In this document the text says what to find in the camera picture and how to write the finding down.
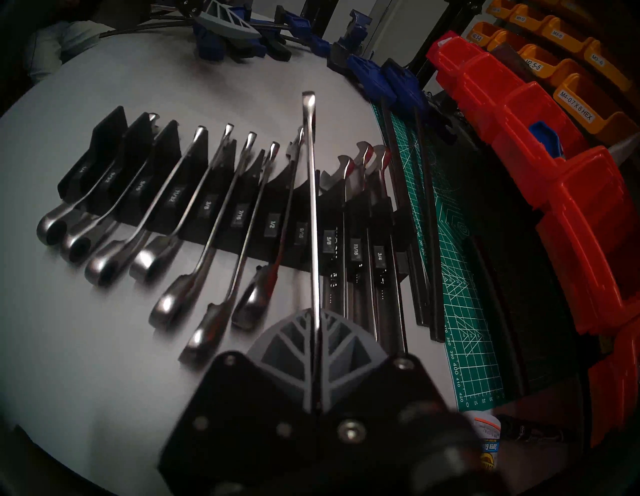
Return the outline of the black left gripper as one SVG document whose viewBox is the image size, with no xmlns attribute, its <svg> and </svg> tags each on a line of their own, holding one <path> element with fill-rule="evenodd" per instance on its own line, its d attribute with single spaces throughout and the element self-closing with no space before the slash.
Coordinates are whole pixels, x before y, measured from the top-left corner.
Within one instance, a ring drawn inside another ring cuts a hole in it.
<svg viewBox="0 0 640 496">
<path fill-rule="evenodd" d="M 218 1 L 177 0 L 150 1 L 152 12 L 179 12 L 184 17 L 197 17 L 198 24 L 226 39 L 257 40 L 261 34 L 231 8 Z"/>
</svg>

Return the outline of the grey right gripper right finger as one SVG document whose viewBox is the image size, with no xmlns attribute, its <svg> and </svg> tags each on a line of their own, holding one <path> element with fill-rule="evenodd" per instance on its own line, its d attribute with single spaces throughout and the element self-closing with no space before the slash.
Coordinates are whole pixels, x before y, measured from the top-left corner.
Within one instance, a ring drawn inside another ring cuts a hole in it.
<svg viewBox="0 0 640 496">
<path fill-rule="evenodd" d="M 319 451 L 450 451 L 451 410 L 419 358 L 322 310 Z"/>
</svg>

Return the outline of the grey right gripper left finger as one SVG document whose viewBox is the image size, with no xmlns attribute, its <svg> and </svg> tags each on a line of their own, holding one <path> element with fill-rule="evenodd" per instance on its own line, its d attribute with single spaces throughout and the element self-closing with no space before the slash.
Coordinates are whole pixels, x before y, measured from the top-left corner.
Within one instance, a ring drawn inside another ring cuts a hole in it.
<svg viewBox="0 0 640 496">
<path fill-rule="evenodd" d="M 311 311 L 209 366 L 169 435 L 159 473 L 171 495 L 319 495 L 309 412 Z"/>
</svg>

